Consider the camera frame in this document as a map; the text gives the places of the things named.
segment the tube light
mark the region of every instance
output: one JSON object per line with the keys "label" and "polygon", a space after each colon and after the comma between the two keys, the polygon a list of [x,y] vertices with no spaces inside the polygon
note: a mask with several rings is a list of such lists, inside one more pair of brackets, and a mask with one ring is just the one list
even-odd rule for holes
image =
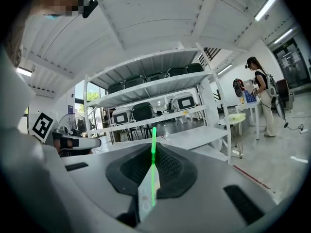
{"label": "tube light", "polygon": [[229,67],[231,67],[231,66],[232,66],[232,64],[228,65],[224,70],[220,71],[217,75],[223,73],[224,71],[226,71],[226,70],[227,70]]}
{"label": "tube light", "polygon": [[31,74],[33,73],[33,72],[26,70],[22,67],[16,68],[16,72],[19,72],[19,73],[24,74],[24,75],[29,76],[29,77],[31,77]]}
{"label": "tube light", "polygon": [[263,6],[263,8],[261,10],[259,10],[259,12],[257,13],[257,15],[255,15],[255,20],[259,21],[263,15],[270,9],[270,7],[272,6],[272,4],[275,2],[276,0],[268,0],[265,5]]}
{"label": "tube light", "polygon": [[286,36],[288,36],[293,30],[289,29],[284,35],[282,35],[279,39],[277,39],[274,44],[278,43],[280,40],[282,40],[283,38],[285,38]]}

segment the woman's hair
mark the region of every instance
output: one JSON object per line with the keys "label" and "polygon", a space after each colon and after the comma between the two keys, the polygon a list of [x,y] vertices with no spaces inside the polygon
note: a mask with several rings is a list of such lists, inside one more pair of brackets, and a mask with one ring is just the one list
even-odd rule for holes
{"label": "woman's hair", "polygon": [[261,71],[263,71],[264,73],[266,73],[266,72],[263,70],[263,68],[262,68],[261,64],[259,63],[259,61],[256,59],[256,57],[250,57],[250,58],[247,59],[247,65],[248,65],[248,67],[250,67],[251,63],[254,63]]}

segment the woman with headset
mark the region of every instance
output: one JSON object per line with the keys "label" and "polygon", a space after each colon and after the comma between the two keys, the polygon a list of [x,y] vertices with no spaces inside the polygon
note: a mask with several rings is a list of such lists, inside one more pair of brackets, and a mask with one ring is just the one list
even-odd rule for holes
{"label": "woman with headset", "polygon": [[276,134],[274,129],[273,115],[271,111],[272,98],[267,92],[267,74],[264,72],[262,66],[255,57],[248,58],[247,65],[245,67],[255,72],[255,81],[258,84],[259,89],[255,89],[253,91],[253,96],[255,97],[258,95],[262,103],[263,115],[266,119],[266,132],[264,133],[264,135],[268,137],[274,137]]}

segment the glass door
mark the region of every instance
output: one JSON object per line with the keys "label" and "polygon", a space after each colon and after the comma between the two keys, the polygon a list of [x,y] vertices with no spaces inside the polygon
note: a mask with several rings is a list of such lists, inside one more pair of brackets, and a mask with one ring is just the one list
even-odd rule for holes
{"label": "glass door", "polygon": [[283,44],[273,53],[290,89],[310,83],[307,66],[293,39]]}

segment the white pants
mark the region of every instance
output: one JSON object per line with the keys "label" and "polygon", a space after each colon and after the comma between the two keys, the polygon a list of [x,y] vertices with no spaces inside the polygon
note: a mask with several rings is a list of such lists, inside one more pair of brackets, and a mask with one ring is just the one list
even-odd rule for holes
{"label": "white pants", "polygon": [[272,98],[268,94],[267,90],[264,90],[260,93],[260,99],[262,103],[262,110],[264,118],[266,119],[266,132],[270,136],[275,136],[275,129],[274,129],[274,120],[271,111],[271,100]]}

